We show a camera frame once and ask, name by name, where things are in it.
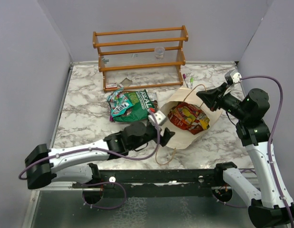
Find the beige paper bag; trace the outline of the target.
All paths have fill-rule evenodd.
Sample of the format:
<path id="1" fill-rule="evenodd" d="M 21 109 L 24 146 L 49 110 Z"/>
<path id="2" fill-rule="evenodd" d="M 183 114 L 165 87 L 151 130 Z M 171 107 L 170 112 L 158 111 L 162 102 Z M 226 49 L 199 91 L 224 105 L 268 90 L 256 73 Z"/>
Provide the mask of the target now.
<path id="1" fill-rule="evenodd" d="M 186 102 L 188 104 L 194 105 L 197 108 L 200 108 L 210 119 L 210 127 L 207 130 L 204 130 L 196 135 L 193 135 L 187 130 L 182 130 L 174 126 L 170 122 L 168 114 L 170 112 L 170 109 L 174 106 L 177 106 L 179 102 Z M 186 149 L 193 142 L 201 139 L 201 137 L 204 134 L 210 132 L 210 130 L 214 127 L 214 125 L 219 120 L 219 117 L 222 114 L 221 110 L 216 110 L 214 112 L 210 111 L 210 109 L 204 104 L 204 102 L 196 96 L 195 90 L 189 89 L 185 86 L 182 86 L 179 89 L 177 89 L 160 108 L 160 111 L 167 117 L 167 121 L 162 125 L 162 127 L 167 127 L 169 130 L 176 133 L 167 144 L 167 147 L 174 150 Z"/>

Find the green snack packet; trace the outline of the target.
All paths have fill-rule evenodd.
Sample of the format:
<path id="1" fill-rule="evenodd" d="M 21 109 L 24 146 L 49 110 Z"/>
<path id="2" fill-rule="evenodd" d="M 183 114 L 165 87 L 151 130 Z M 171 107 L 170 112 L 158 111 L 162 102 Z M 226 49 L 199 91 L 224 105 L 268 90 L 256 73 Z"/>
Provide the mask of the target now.
<path id="1" fill-rule="evenodd" d="M 147 119 L 149 108 L 154 108 L 146 90 L 123 92 L 133 106 L 120 116 L 113 117 L 114 122 L 135 122 Z"/>

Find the teal snack packet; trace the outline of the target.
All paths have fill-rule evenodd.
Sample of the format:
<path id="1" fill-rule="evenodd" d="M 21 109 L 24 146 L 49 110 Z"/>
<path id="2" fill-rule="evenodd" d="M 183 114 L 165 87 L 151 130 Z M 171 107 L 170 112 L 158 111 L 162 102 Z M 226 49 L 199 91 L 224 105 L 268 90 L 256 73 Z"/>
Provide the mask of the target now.
<path id="1" fill-rule="evenodd" d="M 124 88 L 120 88 L 107 97 L 112 117 L 123 115 L 127 109 L 133 106 L 132 102 L 123 93 Z"/>

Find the brown snack bag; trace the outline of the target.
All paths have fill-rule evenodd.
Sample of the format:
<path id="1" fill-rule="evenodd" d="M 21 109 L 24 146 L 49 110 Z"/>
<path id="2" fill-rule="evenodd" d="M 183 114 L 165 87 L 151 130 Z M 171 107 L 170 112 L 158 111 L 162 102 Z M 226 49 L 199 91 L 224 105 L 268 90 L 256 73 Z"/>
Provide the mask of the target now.
<path id="1" fill-rule="evenodd" d="M 158 98 L 157 98 L 157 93 L 152 93 L 152 92 L 147 92 L 147 95 L 154 107 L 154 109 L 157 111 L 158 110 Z"/>

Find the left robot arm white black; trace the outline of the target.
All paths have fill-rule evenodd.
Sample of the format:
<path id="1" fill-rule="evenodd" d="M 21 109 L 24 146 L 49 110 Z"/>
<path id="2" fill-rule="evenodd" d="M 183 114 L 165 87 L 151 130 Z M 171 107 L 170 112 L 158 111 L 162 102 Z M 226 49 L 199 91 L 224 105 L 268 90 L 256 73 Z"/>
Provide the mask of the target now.
<path id="1" fill-rule="evenodd" d="M 25 168 L 18 178 L 27 182 L 30 190 L 40 189 L 57 181 L 79 182 L 91 188 L 97 186 L 100 176 L 93 171 L 80 171 L 75 166 L 89 165 L 94 161 L 127 159 L 143 161 L 152 157 L 160 146 L 164 147 L 175 132 L 152 123 L 134 122 L 123 130 L 106 136 L 103 140 L 70 148 L 48 148 L 39 144 L 24 160 Z M 130 151 L 140 151 L 150 141 L 156 143 L 154 151 L 145 157 L 130 157 Z"/>

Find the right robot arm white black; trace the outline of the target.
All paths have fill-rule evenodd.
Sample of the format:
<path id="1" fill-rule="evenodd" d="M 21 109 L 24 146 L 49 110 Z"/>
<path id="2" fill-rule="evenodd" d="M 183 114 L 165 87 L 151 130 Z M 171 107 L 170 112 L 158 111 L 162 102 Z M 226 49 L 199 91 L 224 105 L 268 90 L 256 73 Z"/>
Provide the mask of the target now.
<path id="1" fill-rule="evenodd" d="M 294 225 L 294 201 L 279 172 L 270 130 L 263 121 L 270 104 L 268 94 L 259 88 L 251 89 L 243 101 L 228 92 L 230 86 L 221 84 L 215 89 L 197 92 L 211 110 L 223 109 L 238 120 L 236 133 L 248 153 L 259 183 L 252 185 L 232 162 L 219 163 L 213 174 L 219 186 L 228 184 L 248 207 L 256 228 Z"/>

